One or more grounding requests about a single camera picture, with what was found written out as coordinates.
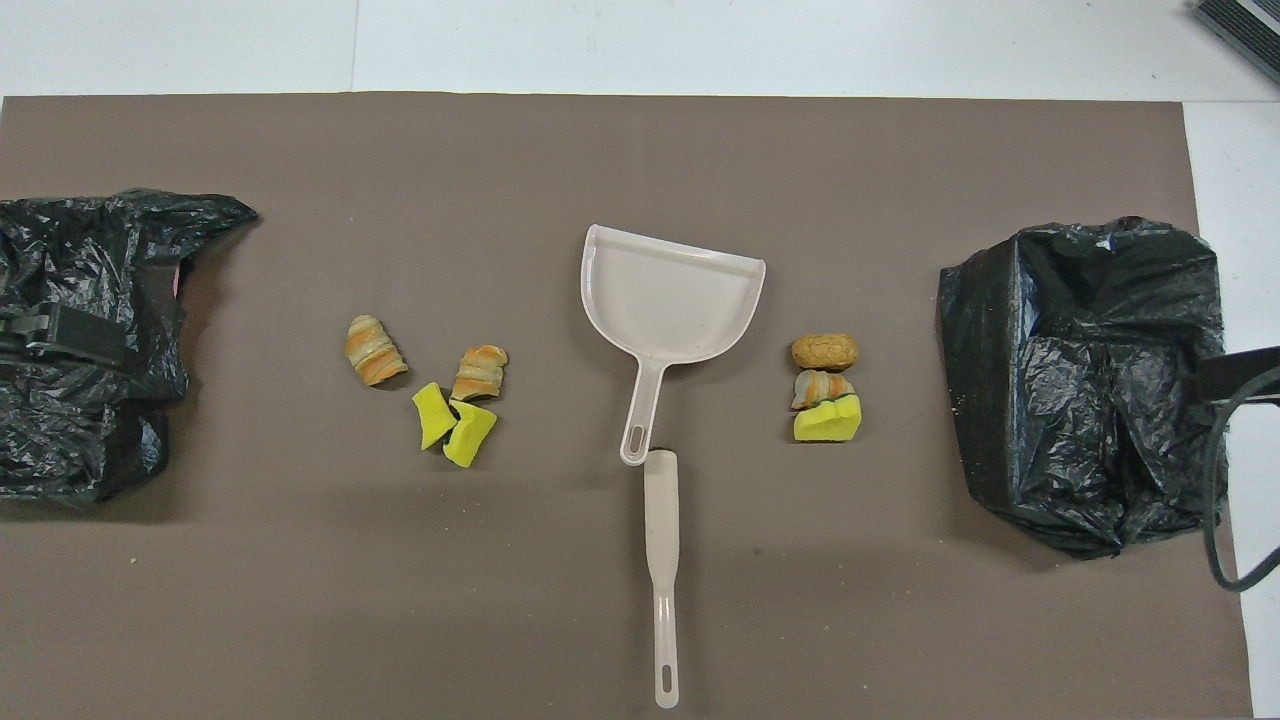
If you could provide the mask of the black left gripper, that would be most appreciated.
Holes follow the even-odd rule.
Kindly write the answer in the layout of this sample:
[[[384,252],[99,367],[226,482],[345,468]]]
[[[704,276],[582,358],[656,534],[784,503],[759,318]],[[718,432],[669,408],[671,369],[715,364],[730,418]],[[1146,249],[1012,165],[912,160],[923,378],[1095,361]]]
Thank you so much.
[[[125,324],[65,304],[37,304],[1,319],[3,360],[124,366]]]

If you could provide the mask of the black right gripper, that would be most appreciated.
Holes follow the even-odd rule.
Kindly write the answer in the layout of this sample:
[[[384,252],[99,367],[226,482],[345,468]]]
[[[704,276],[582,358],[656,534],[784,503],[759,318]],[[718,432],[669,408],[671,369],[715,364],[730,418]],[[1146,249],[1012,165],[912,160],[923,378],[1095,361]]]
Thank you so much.
[[[1196,402],[1225,404],[1251,382],[1277,368],[1277,346],[1204,357],[1196,366]]]

